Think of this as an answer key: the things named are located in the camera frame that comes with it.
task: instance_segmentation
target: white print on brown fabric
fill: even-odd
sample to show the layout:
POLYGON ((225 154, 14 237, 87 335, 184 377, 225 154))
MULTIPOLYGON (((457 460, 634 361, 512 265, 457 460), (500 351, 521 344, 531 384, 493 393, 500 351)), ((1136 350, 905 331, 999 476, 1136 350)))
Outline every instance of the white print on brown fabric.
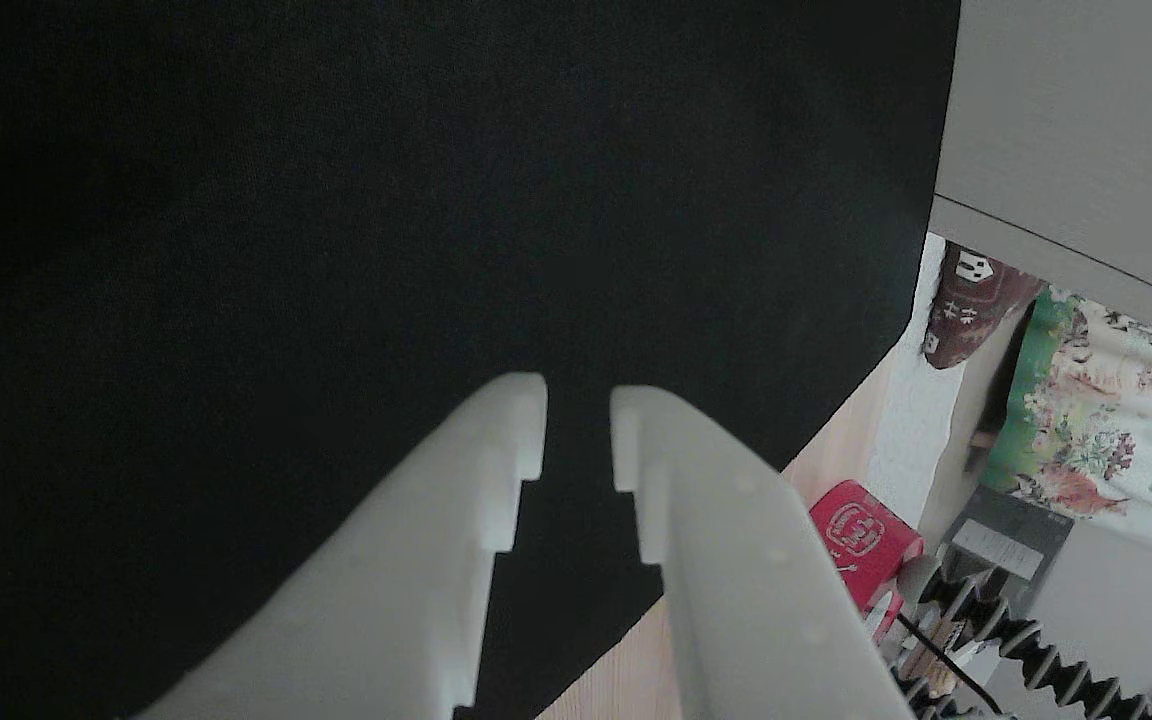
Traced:
POLYGON ((954 272, 968 282, 978 283, 983 279, 993 276, 993 266, 988 258, 967 250, 958 250, 958 265, 954 272))

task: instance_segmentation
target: floral curtain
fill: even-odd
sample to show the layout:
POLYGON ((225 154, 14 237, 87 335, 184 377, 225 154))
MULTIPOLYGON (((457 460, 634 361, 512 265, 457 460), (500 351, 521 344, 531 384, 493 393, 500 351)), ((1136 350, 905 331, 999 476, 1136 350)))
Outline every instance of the floral curtain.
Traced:
POLYGON ((1039 293, 980 482, 1152 543, 1152 328, 1039 293))

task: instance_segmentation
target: label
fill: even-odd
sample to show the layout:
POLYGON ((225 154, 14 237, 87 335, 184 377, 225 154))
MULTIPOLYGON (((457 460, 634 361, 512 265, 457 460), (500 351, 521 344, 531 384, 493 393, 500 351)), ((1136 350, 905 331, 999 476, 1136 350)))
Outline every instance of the label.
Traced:
POLYGON ((991 530, 975 520, 964 521, 963 526, 954 536, 954 544, 1024 579, 1033 579, 1038 566, 1043 564, 1041 552, 1024 543, 1015 541, 996 530, 991 530))

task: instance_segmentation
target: white wall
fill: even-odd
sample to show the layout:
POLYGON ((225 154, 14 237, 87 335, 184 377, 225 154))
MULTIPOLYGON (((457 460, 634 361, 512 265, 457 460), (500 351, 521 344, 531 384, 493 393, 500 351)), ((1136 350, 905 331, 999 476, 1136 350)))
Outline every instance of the white wall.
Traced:
MULTIPOLYGON (((1029 615, 1062 661, 1087 660, 1097 680, 1117 675, 1124 697, 1152 685, 1151 547, 1075 525, 1029 615)), ((1082 705, 1058 710, 1049 688, 1025 691, 1018 661, 1003 660, 986 689, 1023 720, 1083 717, 1082 705)))

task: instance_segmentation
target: black fabric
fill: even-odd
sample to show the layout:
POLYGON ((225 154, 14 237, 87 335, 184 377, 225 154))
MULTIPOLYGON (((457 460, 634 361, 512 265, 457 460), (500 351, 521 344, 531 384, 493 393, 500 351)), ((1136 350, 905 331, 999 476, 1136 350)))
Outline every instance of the black fabric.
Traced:
POLYGON ((0 714, 124 717, 458 401, 550 384, 479 697, 660 593, 614 384, 771 464, 909 313, 938 3, 0 1, 0 714))

